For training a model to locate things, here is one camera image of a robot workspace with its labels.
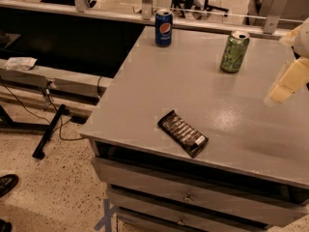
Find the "drawer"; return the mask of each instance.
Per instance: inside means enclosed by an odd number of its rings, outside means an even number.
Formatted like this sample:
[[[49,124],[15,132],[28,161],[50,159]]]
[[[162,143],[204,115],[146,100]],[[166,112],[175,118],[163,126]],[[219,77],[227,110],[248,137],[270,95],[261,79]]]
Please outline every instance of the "drawer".
[[[101,181],[264,224],[284,226],[307,214],[305,207],[110,159],[92,160]]]
[[[107,195],[110,202],[117,207],[172,221],[181,226],[209,232],[263,231],[262,228],[253,227],[224,217],[217,217],[210,213],[186,209],[167,200],[132,193],[120,188],[108,188]]]
[[[122,208],[117,209],[117,217],[119,220],[144,228],[147,232],[201,232],[201,230],[175,225],[168,221]]]

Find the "white paper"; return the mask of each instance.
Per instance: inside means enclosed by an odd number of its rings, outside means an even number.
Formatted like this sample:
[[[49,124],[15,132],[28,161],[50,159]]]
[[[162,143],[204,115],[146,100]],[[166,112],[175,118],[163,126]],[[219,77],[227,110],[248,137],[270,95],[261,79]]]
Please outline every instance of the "white paper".
[[[36,62],[35,58],[9,58],[5,68],[11,71],[28,71],[35,66]]]

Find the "table top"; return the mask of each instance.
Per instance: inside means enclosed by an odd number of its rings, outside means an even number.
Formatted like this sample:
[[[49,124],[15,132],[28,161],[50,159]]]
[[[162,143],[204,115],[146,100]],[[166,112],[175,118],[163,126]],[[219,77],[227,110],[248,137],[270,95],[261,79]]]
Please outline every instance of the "table top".
[[[250,39],[239,72],[228,74],[219,68],[226,41],[173,29],[172,44],[158,47],[155,29],[146,27],[81,135],[309,189],[308,91],[265,104],[292,50]],[[195,159],[156,125],[172,109],[210,139]]]

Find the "sprite can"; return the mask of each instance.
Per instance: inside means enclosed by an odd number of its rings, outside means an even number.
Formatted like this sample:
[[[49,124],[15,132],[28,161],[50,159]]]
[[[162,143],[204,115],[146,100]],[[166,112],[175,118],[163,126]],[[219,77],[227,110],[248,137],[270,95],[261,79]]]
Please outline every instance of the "sprite can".
[[[228,37],[220,68],[225,73],[236,73],[242,64],[249,46],[250,36],[246,32],[235,31]]]

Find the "blue can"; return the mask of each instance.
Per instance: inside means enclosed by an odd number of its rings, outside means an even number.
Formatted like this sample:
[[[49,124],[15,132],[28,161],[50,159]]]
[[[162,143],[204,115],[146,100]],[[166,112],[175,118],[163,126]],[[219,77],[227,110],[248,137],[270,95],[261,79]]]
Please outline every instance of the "blue can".
[[[155,15],[155,44],[168,46],[172,42],[173,14],[170,10],[161,9]]]

